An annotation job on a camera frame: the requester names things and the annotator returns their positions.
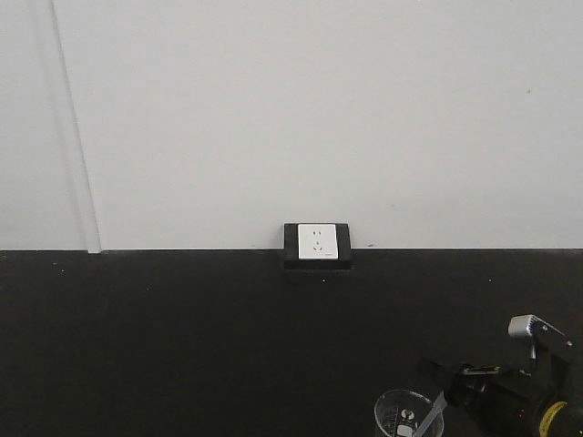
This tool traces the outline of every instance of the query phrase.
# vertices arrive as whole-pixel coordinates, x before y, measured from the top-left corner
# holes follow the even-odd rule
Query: glass beaker
[[[425,396],[414,391],[388,391],[374,405],[374,437],[412,437],[432,405]],[[441,437],[443,432],[444,416],[440,413],[424,437]]]

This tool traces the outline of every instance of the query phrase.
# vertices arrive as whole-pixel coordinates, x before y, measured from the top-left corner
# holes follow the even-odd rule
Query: white wall
[[[583,3],[56,0],[105,249],[583,247]]]
[[[95,250],[77,198],[80,155],[66,145],[49,5],[0,2],[0,249]]]

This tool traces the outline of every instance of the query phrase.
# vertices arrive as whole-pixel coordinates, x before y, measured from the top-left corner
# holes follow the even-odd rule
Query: black table
[[[368,437],[384,391],[438,393],[422,356],[523,361],[514,315],[581,343],[582,291],[581,250],[355,250],[312,274],[277,250],[4,251],[0,435]],[[446,410],[445,437],[479,435]]]

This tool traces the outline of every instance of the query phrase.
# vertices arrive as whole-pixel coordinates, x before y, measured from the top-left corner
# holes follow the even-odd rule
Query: white outlet faceplate
[[[336,225],[298,225],[300,259],[338,259]]]

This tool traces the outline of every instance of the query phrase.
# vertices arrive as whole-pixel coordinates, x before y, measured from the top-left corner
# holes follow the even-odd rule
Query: silver metal part
[[[555,328],[550,323],[535,316],[534,314],[527,314],[526,316],[515,316],[510,320],[508,325],[508,335],[515,340],[525,343],[527,346],[532,346],[535,343],[535,332],[533,327],[535,322],[543,323],[542,330],[553,330],[556,333],[565,336],[563,332]]]

